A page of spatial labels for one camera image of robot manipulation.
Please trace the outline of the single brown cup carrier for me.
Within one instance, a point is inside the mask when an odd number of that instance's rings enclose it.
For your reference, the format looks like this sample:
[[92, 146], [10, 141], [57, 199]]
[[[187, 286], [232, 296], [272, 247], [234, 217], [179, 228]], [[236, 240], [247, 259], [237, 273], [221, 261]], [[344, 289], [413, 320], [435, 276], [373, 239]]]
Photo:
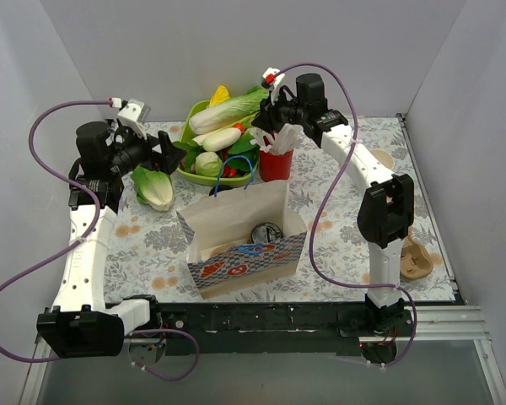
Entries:
[[240, 242], [230, 242], [221, 246], [217, 246], [214, 248], [205, 249], [200, 252], [200, 258], [202, 261], [206, 261], [207, 259], [211, 257], [215, 257], [216, 255], [220, 253], [224, 253], [228, 251], [229, 249], [239, 246]]

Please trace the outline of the stack of white paper cups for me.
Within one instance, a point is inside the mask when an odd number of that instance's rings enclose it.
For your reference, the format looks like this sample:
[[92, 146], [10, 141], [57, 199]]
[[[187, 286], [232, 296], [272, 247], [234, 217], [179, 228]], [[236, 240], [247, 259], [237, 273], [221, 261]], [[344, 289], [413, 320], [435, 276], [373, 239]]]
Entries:
[[393, 170], [395, 161], [391, 154], [382, 149], [371, 149], [370, 153], [387, 169]]

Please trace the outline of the patterned paper takeout bag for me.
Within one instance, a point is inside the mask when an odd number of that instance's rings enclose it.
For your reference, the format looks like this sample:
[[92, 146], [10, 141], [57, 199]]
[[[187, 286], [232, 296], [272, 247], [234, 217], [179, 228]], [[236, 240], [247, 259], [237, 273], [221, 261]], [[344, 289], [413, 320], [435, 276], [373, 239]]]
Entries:
[[[216, 197], [202, 197], [177, 213], [189, 243], [186, 264], [203, 299], [296, 273], [307, 227], [289, 207], [288, 195], [288, 181], [249, 182]], [[252, 244], [251, 230], [265, 222], [279, 226], [283, 238]], [[230, 242], [240, 245], [201, 260], [201, 251]]]

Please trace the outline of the black plastic cup lid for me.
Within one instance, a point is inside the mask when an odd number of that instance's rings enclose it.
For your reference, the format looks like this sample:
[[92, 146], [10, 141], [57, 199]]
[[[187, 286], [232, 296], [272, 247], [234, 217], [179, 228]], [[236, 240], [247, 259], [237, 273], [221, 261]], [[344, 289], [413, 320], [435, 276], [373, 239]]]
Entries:
[[272, 222], [257, 224], [250, 232], [252, 244], [271, 244], [282, 238], [282, 229]]

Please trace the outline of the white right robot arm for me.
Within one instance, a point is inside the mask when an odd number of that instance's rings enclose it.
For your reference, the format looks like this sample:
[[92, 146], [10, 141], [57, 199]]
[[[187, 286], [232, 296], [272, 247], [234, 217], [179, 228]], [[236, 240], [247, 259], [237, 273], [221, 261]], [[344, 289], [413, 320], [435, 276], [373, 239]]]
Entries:
[[254, 127], [270, 135], [286, 124], [299, 125], [307, 138], [329, 154], [357, 187], [362, 202], [357, 225], [369, 245], [369, 286], [364, 323], [374, 335], [384, 335], [402, 318], [401, 251], [414, 220], [414, 182], [397, 175], [358, 142], [358, 127], [329, 107], [325, 85], [317, 73], [296, 78], [290, 91], [284, 75], [268, 68], [262, 85], [269, 95], [260, 103]]

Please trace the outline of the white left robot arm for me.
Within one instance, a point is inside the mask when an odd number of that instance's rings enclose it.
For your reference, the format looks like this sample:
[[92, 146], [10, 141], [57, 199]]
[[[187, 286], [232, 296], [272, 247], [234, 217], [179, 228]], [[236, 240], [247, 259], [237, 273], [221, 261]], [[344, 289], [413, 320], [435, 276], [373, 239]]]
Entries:
[[122, 178], [140, 169], [170, 175], [186, 152], [165, 131], [141, 138], [131, 127], [108, 121], [83, 124], [76, 135], [79, 157], [67, 176], [74, 248], [67, 254], [57, 297], [38, 316], [36, 327], [61, 359], [116, 356], [132, 331], [151, 338], [163, 326], [152, 295], [135, 295], [112, 307], [105, 303], [105, 263]]

